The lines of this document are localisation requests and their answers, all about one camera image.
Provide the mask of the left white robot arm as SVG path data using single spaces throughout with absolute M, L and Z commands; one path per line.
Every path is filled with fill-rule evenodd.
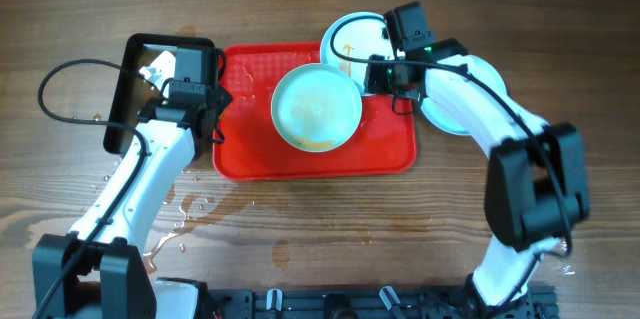
M 119 168 L 64 235 L 45 234 L 32 267 L 37 318 L 198 318 L 212 311 L 206 284 L 150 281 L 144 246 L 180 172 L 231 103 L 221 86 L 179 84 L 152 98 Z

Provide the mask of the white plate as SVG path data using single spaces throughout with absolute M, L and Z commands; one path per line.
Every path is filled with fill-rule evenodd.
M 384 59 L 392 59 L 393 49 L 386 34 L 383 16 L 371 12 L 355 12 L 343 16 L 324 34 L 319 51 L 321 63 L 346 73 L 355 82 L 362 96 L 370 96 L 364 86 L 367 65 L 336 56 L 330 48 L 332 37 L 333 47 L 343 56 L 368 60 L 371 55 L 380 55 Z
M 475 68 L 473 75 L 484 81 L 496 92 L 508 95 L 509 89 L 504 82 L 500 73 L 484 59 L 469 54 L 473 60 Z M 450 114 L 448 114 L 441 106 L 434 103 L 431 99 L 424 97 L 420 101 L 420 110 L 423 116 L 430 121 L 438 129 L 458 136 L 469 136 L 469 132 Z
M 362 97 L 355 82 L 328 64 L 301 65 L 277 84 L 271 98 L 271 118 L 279 136 L 309 153 L 332 151 L 356 132 Z

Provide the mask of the red plastic tray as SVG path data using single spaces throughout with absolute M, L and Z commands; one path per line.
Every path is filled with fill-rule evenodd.
M 251 181 L 393 174 L 414 164 L 414 118 L 393 112 L 407 111 L 407 100 L 365 97 L 353 137 L 326 153 L 298 150 L 280 137 L 271 119 L 273 92 L 285 74 L 320 60 L 318 42 L 236 45 L 225 54 L 221 85 L 233 100 L 219 121 L 225 142 L 213 146 L 212 159 L 224 177 Z

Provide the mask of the black water tray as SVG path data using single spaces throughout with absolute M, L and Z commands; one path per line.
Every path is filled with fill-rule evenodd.
M 163 51 L 176 53 L 180 46 L 202 46 L 215 48 L 211 39 L 150 33 L 133 34 L 126 42 L 121 66 L 135 73 L 149 65 Z M 138 110 L 152 95 L 151 89 L 139 79 L 121 72 L 118 77 L 109 113 L 109 121 L 134 127 Z M 110 154 L 124 155 L 133 136 L 124 131 L 107 128 L 103 147 Z

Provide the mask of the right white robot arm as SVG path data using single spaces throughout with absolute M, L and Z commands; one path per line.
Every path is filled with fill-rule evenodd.
M 459 307 L 470 318 L 523 307 L 541 261 L 571 256 L 572 230 L 590 212 L 578 130 L 530 113 L 499 89 L 500 81 L 486 61 L 462 53 L 372 55 L 365 74 L 370 93 L 412 92 L 442 107 L 487 156 L 484 213 L 492 238 L 465 283 Z

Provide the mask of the black mounting rail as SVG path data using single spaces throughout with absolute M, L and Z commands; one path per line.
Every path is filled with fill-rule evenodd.
M 534 286 L 505 308 L 481 305 L 463 286 L 395 290 L 209 290 L 203 283 L 156 283 L 156 309 L 141 318 L 524 318 L 558 319 L 555 289 Z

